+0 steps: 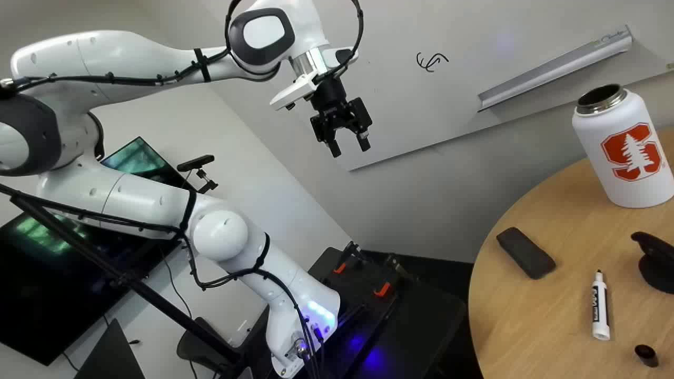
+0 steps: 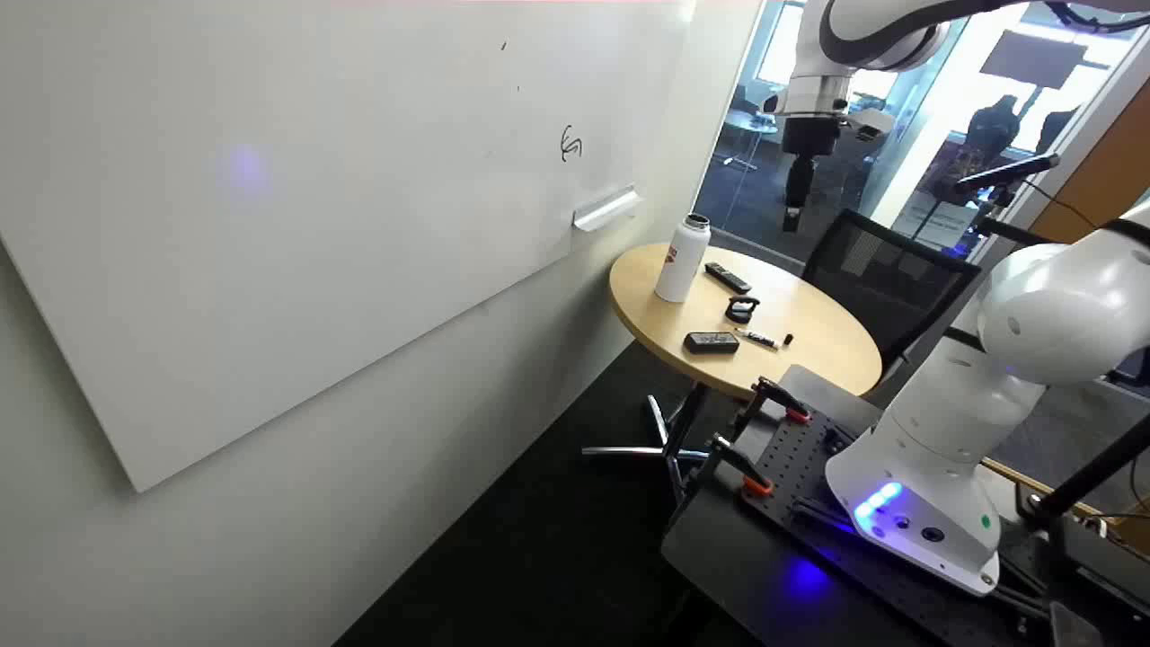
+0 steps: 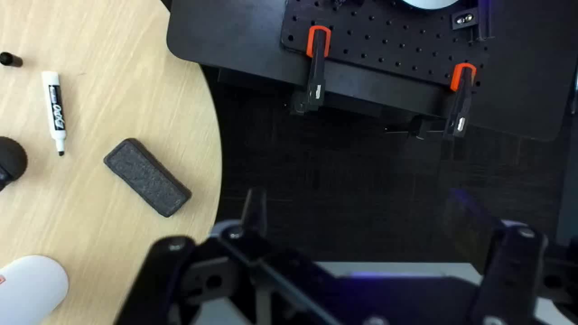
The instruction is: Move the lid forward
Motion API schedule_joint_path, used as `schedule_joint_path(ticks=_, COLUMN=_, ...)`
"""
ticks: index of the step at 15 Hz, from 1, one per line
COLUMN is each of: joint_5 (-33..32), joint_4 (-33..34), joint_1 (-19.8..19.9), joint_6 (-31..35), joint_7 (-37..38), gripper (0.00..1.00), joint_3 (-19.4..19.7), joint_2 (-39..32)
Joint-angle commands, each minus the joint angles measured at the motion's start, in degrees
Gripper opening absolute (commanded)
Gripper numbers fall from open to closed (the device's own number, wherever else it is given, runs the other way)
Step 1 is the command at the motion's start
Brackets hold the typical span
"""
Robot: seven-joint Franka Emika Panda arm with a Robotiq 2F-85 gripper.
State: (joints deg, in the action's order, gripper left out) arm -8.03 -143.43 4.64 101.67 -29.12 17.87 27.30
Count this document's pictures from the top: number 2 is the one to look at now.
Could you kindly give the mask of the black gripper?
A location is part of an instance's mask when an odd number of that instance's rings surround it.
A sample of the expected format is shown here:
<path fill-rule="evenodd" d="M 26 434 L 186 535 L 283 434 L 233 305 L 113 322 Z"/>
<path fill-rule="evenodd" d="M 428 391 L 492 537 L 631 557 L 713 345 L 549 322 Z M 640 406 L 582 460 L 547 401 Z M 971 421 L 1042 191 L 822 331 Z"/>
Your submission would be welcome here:
<path fill-rule="evenodd" d="M 783 119 L 783 149 L 797 156 L 831 154 L 837 140 L 836 115 L 788 115 Z"/>

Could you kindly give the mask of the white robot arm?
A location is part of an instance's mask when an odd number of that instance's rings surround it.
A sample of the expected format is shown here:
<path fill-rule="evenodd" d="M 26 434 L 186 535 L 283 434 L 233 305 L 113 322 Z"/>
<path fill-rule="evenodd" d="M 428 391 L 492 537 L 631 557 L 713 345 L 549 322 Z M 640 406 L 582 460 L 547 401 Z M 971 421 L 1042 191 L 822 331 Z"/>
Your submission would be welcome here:
<path fill-rule="evenodd" d="M 1022 0 L 807 0 L 782 100 L 788 127 L 837 123 L 860 69 L 913 69 L 942 26 Z M 1049 385 L 1093 379 L 1150 345 L 1150 206 L 1072 243 L 1027 243 L 991 264 L 873 426 L 822 473 L 857 533 L 984 595 L 1001 587 L 1001 515 L 976 478 Z"/>

